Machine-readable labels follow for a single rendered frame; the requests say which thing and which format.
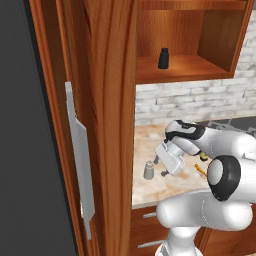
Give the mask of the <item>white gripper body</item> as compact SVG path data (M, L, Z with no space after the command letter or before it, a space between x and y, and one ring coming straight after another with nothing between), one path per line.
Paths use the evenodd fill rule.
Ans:
M155 153L172 176L176 176L185 165L183 158L185 152L172 142L161 142L156 147Z

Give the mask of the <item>wooden cabinet door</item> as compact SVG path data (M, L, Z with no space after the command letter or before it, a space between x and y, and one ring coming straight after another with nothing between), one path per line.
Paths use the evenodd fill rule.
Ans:
M29 0L78 256L130 256L137 0ZM82 223L65 84L88 134Z

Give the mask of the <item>grey shaker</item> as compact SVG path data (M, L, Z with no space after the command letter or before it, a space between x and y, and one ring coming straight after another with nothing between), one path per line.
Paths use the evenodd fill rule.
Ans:
M147 180L152 180L154 178L154 165L152 161L147 161L145 163L143 177Z

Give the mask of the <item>orange stick-shaped item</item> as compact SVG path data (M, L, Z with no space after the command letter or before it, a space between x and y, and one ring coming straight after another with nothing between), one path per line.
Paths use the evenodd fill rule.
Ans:
M198 165L198 164L195 164L194 167L196 168L196 170L198 172L200 172L201 174L203 174L205 177L207 177L207 173Z

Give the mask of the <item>wooden drawer front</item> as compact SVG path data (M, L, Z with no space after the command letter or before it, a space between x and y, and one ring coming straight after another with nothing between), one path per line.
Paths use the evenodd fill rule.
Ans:
M156 212L155 206L137 208L131 211L131 229L139 230L143 228L162 228L157 217L143 218L144 214Z
M130 256L154 256L157 248L160 245L146 248L138 248L137 246L146 242L165 240L167 233L168 231L166 229L159 228L132 230L130 238Z

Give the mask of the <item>black hob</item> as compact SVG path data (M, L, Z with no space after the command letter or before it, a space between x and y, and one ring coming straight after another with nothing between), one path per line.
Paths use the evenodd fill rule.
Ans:
M256 138L256 117L201 121L200 125L218 130L244 132Z

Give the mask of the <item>black shaker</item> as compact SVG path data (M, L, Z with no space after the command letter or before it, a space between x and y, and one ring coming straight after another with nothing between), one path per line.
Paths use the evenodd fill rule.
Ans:
M158 60L159 69L167 69L169 67L169 50L162 48Z

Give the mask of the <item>dark grey fridge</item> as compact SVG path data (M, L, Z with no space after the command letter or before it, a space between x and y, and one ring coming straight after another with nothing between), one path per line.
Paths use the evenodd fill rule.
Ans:
M0 256L78 256L28 0L0 0Z

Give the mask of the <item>open wooden wall cabinet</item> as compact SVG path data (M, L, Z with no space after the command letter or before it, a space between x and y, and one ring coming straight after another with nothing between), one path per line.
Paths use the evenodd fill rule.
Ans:
M138 84L234 76L255 0L138 0ZM158 68L162 48L169 67Z

